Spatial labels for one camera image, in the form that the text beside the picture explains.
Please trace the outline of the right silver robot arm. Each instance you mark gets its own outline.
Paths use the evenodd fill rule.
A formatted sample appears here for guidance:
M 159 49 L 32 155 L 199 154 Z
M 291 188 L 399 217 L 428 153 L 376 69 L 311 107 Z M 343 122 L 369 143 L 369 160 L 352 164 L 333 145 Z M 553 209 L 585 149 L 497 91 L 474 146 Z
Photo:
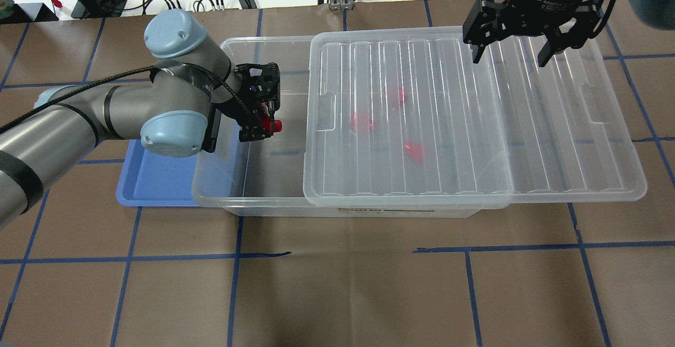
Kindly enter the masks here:
M 544 35 L 546 43 L 537 56 L 543 68 L 565 49 L 580 49 L 596 38 L 617 0 L 476 0 L 463 26 L 463 42 L 479 63 L 484 50 L 494 42 L 511 37 Z M 673 0 L 629 0 L 635 15 L 644 24 L 662 30 L 673 29 Z

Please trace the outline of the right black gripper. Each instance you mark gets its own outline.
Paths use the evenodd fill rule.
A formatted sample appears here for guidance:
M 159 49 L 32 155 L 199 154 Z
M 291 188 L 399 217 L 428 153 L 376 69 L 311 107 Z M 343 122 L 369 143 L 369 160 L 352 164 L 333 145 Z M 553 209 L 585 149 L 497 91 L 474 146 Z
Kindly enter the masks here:
M 578 49 L 597 35 L 600 22 L 594 0 L 476 0 L 463 26 L 463 42 L 471 46 L 472 62 L 479 64 L 492 43 L 521 35 L 544 35 L 538 52 L 539 68 L 567 47 Z

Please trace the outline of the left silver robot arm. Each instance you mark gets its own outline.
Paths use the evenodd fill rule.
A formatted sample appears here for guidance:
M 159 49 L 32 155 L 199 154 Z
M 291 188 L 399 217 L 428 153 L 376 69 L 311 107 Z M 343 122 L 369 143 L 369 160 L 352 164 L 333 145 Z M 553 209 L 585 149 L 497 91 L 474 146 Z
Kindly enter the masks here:
M 215 151 L 221 116 L 236 121 L 239 142 L 282 130 L 278 64 L 235 64 L 182 9 L 152 18 L 143 39 L 156 63 L 46 90 L 2 126 L 2 227 L 107 140 L 139 140 L 154 154 L 186 158 Z

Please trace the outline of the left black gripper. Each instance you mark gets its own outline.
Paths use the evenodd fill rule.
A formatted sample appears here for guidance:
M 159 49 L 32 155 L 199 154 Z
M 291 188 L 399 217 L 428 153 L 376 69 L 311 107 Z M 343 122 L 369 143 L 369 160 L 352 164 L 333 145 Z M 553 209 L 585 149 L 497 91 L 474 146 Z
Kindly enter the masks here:
M 227 94 L 230 94 L 230 99 L 220 103 L 213 99 L 213 106 L 222 115 L 236 121 L 240 129 L 239 142 L 257 142 L 271 138 L 273 133 L 263 129 L 262 120 L 265 117 L 275 119 L 275 112 L 279 111 L 281 107 L 281 81 L 279 100 L 255 100 L 246 97 L 242 99 L 237 94 L 241 79 L 236 75 L 235 69 L 229 73 L 226 79 L 221 79 L 216 85 L 217 88 L 226 90 Z

